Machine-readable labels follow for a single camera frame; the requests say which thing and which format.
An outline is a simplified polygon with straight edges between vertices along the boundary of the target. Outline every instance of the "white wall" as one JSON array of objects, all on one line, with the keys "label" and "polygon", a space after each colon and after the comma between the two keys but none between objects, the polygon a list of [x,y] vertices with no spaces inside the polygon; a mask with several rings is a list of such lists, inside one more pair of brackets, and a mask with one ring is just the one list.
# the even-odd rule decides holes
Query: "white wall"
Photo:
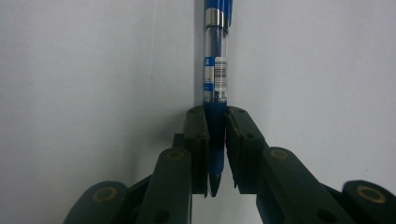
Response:
[{"label": "white wall", "polygon": [[[1,223],[62,223],[91,185],[152,172],[201,102],[203,6],[0,2]],[[395,1],[234,1],[230,105],[322,183],[396,193],[395,22]],[[223,176],[192,223],[261,223]]]}]

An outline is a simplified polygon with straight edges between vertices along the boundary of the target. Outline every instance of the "barcode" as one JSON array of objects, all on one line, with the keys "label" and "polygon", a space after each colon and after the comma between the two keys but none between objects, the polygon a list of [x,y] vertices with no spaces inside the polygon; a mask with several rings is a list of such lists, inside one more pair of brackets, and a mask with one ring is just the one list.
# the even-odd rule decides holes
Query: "barcode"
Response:
[{"label": "barcode", "polygon": [[227,61],[224,58],[215,60],[215,91],[227,91]]}]

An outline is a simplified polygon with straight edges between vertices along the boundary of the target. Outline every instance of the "pen barrel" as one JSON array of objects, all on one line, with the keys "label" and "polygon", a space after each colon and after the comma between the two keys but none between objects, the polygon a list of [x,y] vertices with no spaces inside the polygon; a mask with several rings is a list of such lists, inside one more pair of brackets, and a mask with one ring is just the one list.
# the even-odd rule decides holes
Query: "pen barrel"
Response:
[{"label": "pen barrel", "polygon": [[227,102],[227,39],[222,25],[205,27],[204,101],[208,103]]}]

